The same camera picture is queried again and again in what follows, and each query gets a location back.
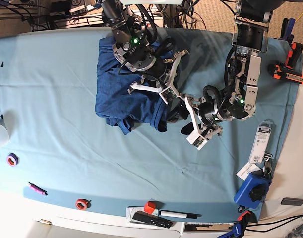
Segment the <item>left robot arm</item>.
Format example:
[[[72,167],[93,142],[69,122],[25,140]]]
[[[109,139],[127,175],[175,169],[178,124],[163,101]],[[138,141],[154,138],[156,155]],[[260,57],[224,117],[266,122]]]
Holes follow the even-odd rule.
[[[203,96],[197,100],[178,92],[174,86],[174,73],[182,57],[182,53],[178,53],[160,96],[166,103],[174,98],[182,100],[191,123],[181,132],[187,134],[187,141],[197,150],[201,150],[213,136],[222,134],[219,123],[246,120],[255,114],[261,68],[258,54],[267,51],[272,11],[259,0],[237,1],[233,46],[226,59],[225,88],[222,90],[207,85],[203,88]]]

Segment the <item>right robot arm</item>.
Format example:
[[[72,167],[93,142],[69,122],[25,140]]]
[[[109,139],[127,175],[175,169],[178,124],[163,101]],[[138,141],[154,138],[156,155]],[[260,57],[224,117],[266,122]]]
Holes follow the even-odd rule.
[[[131,83],[128,93],[135,90],[157,93],[168,104],[175,98],[183,98],[174,86],[177,68],[188,50],[177,51],[170,58],[162,56],[175,47],[174,38],[165,39],[156,49],[152,44],[158,37],[157,27],[144,6],[138,5],[139,15],[117,0],[100,1],[103,22],[110,27],[115,43],[113,54],[120,68],[128,68],[129,75],[139,75],[140,80]]]

